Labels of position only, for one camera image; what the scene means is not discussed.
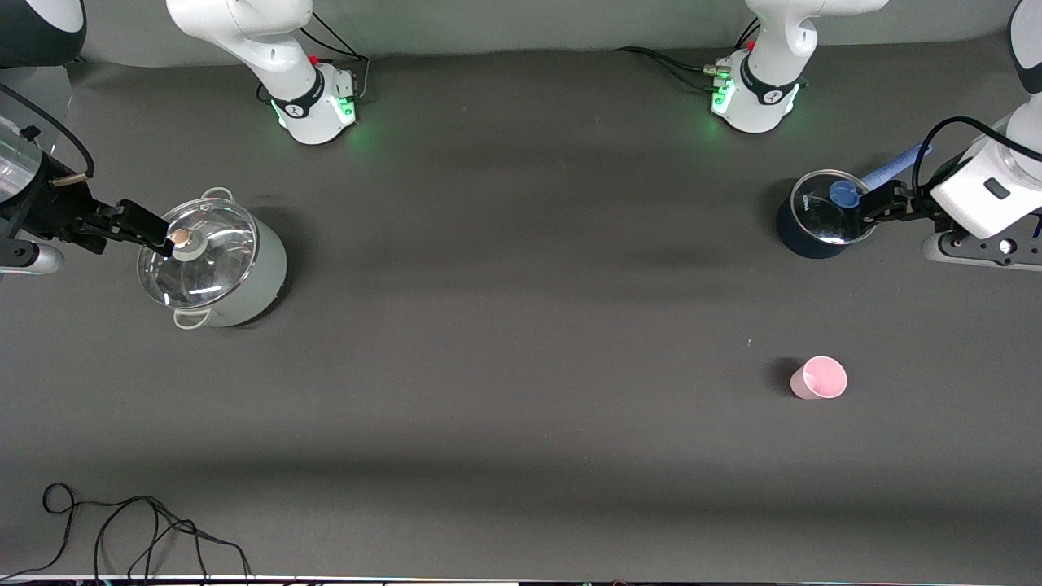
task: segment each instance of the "gray table surface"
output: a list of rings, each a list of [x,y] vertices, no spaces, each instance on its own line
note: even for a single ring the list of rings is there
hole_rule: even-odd
[[[1038,584],[1040,275],[929,263],[925,223],[827,262],[771,226],[805,172],[1012,111],[1003,40],[807,73],[743,136],[637,55],[380,59],[361,123],[305,147],[245,67],[77,70],[95,196],[163,213],[225,186],[284,240],[289,291],[185,333],[129,245],[5,279],[0,567],[52,555],[60,480],[153,493],[258,573]],[[793,398],[819,353],[847,394]],[[90,571],[101,518],[53,572]],[[110,567],[150,531],[114,523]],[[162,570],[197,572],[187,540]]]

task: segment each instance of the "pot handle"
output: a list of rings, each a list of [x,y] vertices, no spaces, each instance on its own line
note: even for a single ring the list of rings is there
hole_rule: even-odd
[[[199,320],[194,322],[183,322],[179,319],[182,317],[198,317]],[[174,325],[180,327],[181,329],[197,329],[206,325],[206,322],[208,322],[212,317],[214,317],[214,310],[208,308],[205,310],[195,311],[174,310]]]
[[[224,192],[224,195],[212,195],[214,193],[222,192],[222,191]],[[208,190],[202,192],[202,197],[203,198],[206,198],[206,197],[217,197],[217,198],[220,198],[220,199],[227,199],[228,201],[230,201],[232,203],[237,203],[235,196],[231,195],[231,192],[228,191],[228,188],[209,188]]]

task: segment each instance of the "gray wall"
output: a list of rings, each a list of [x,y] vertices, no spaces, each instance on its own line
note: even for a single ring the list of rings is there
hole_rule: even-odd
[[[891,0],[878,13],[819,20],[823,44],[956,41],[1006,27],[1017,0]],[[182,34],[164,0],[86,0],[92,60],[144,67],[233,63]],[[375,55],[528,49],[722,47],[751,18],[742,0],[315,0],[356,49]],[[317,23],[320,39],[323,31]],[[306,40],[302,44],[320,55]]]

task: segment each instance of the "green led light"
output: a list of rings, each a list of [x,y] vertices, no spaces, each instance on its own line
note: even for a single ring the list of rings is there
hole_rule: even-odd
[[[271,100],[271,108],[275,111],[275,116],[278,117],[278,125],[286,128],[286,120],[282,120],[282,113],[278,111],[278,106],[275,105],[275,100]]]
[[[792,112],[792,105],[796,103],[796,94],[798,93],[799,93],[799,83],[796,83],[796,87],[792,89],[792,97],[789,98],[789,105],[785,106],[786,114]]]
[[[717,90],[717,96],[713,100],[713,112],[717,114],[724,114],[727,112],[727,106],[730,105],[730,98],[735,95],[735,81],[728,79],[727,83]]]
[[[340,118],[342,124],[347,125],[354,122],[354,100],[351,98],[336,98],[329,101],[332,103],[337,118]]]

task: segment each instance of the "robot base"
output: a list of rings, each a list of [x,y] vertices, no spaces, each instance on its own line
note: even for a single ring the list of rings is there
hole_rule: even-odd
[[[341,71],[329,64],[319,64],[316,68],[325,78],[322,97],[312,106],[304,118],[290,118],[272,103],[278,123],[290,131],[290,136],[305,145],[320,145],[337,138],[344,129],[354,124],[354,78],[349,71]]]
[[[1032,215],[985,240],[964,231],[938,233],[922,243],[922,253],[938,263],[1042,272],[1039,225],[1039,218]]]
[[[717,59],[718,67],[729,67],[739,71],[749,51],[739,49],[726,57]],[[743,81],[741,75],[733,75],[727,83],[714,95],[711,112],[727,121],[736,129],[759,135],[773,129],[785,115],[792,112],[793,100],[799,86],[782,98],[776,104],[764,105],[760,98]]]

